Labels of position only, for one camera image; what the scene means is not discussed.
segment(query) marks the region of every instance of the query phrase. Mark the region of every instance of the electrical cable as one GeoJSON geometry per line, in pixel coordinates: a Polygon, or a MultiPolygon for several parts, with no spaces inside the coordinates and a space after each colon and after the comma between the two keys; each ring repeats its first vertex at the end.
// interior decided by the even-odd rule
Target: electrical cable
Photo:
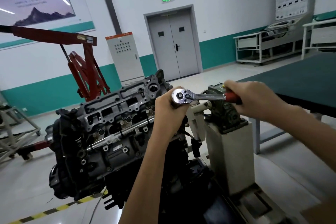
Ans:
{"type": "Polygon", "coordinates": [[[95,206],[94,209],[93,209],[93,212],[92,212],[92,215],[91,215],[89,224],[91,224],[91,222],[92,222],[93,216],[94,216],[94,214],[95,214],[95,212],[96,212],[96,210],[97,210],[97,207],[98,207],[98,205],[99,205],[101,199],[103,198],[103,196],[104,196],[104,194],[105,194],[105,191],[106,191],[106,188],[104,189],[104,191],[103,191],[102,195],[100,196],[100,198],[99,198],[99,200],[98,200],[96,206],[95,206]]]}

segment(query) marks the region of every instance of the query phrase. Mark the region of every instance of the mountain image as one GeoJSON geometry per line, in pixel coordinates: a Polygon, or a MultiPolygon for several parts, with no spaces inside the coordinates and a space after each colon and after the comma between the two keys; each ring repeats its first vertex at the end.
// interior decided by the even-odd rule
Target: mountain image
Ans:
{"type": "Polygon", "coordinates": [[[41,22],[47,22],[47,21],[55,21],[59,19],[69,18],[69,17],[75,17],[72,13],[66,13],[65,15],[62,15],[58,12],[54,12],[53,14],[43,13],[40,12],[37,8],[33,8],[30,15],[23,20],[15,22],[13,26],[28,26],[33,25],[41,22]]]}

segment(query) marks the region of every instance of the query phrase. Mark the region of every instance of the ratchet wrench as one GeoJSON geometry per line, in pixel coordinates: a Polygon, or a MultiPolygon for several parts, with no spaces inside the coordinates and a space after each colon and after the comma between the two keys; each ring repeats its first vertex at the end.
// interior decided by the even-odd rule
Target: ratchet wrench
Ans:
{"type": "Polygon", "coordinates": [[[190,90],[176,89],[171,94],[171,97],[177,104],[190,104],[194,100],[224,100],[237,105],[242,104],[241,98],[229,89],[226,89],[224,94],[195,94],[190,90]]]}

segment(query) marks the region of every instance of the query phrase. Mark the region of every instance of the hand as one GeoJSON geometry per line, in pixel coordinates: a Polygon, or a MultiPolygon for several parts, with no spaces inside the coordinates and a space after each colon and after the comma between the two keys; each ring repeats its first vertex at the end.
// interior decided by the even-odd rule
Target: hand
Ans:
{"type": "Polygon", "coordinates": [[[182,120],[190,106],[189,104],[185,104],[176,109],[173,108],[171,105],[171,94],[178,88],[181,87],[175,87],[155,100],[155,119],[152,134],[159,137],[167,145],[181,126],[182,120]]]}
{"type": "Polygon", "coordinates": [[[224,85],[240,96],[243,104],[235,107],[241,115],[272,123],[280,112],[291,107],[263,82],[227,80],[224,85]]]}

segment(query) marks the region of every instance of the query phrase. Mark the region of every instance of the forearm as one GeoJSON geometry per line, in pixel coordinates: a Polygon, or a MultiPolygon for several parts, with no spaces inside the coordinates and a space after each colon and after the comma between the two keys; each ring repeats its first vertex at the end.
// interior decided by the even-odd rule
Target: forearm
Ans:
{"type": "Polygon", "coordinates": [[[157,224],[166,149],[152,133],[119,224],[157,224]]]}
{"type": "Polygon", "coordinates": [[[301,141],[336,172],[336,130],[291,105],[279,110],[270,123],[301,141]]]}

